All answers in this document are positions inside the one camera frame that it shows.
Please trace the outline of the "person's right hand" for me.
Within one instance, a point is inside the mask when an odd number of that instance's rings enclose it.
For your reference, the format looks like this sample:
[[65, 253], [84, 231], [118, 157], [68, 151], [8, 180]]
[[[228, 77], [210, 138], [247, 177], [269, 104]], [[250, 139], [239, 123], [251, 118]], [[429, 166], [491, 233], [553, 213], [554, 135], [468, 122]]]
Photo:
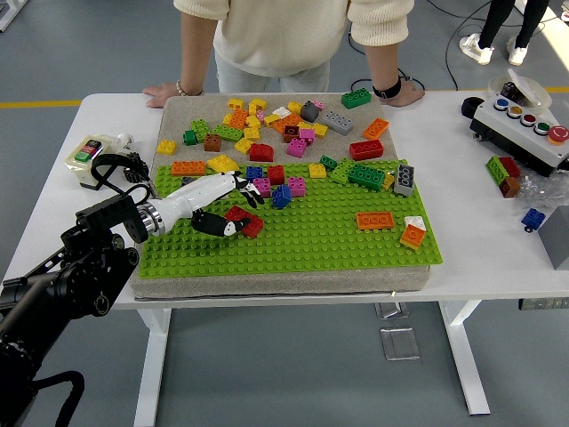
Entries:
[[149, 85], [143, 89], [143, 93], [149, 96], [146, 106], [151, 109], [161, 109], [170, 98], [180, 95], [175, 83]]

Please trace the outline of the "person's left hand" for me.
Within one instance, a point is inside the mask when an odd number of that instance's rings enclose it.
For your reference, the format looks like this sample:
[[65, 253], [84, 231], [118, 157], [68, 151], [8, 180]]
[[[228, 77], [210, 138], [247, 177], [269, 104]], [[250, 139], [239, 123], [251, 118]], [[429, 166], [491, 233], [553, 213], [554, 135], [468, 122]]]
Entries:
[[419, 101], [425, 96], [425, 91], [417, 87], [414, 82], [401, 80], [400, 83], [401, 89], [397, 96], [388, 99], [380, 99], [383, 105], [402, 108]]

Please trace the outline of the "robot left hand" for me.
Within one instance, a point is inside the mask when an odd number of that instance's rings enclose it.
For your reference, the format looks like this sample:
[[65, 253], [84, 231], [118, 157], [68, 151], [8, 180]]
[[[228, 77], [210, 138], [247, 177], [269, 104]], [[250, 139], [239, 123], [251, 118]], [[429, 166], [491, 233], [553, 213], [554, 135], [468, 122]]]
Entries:
[[148, 233], [155, 236], [169, 232], [179, 219], [186, 218], [191, 220], [192, 227], [197, 231], [228, 237], [242, 230], [251, 220], [230, 221], [204, 209], [234, 189], [245, 196], [251, 207], [264, 204], [259, 190], [250, 181], [242, 178], [239, 171], [229, 171], [201, 177], [165, 198], [152, 199], [140, 205], [139, 212], [145, 216]]

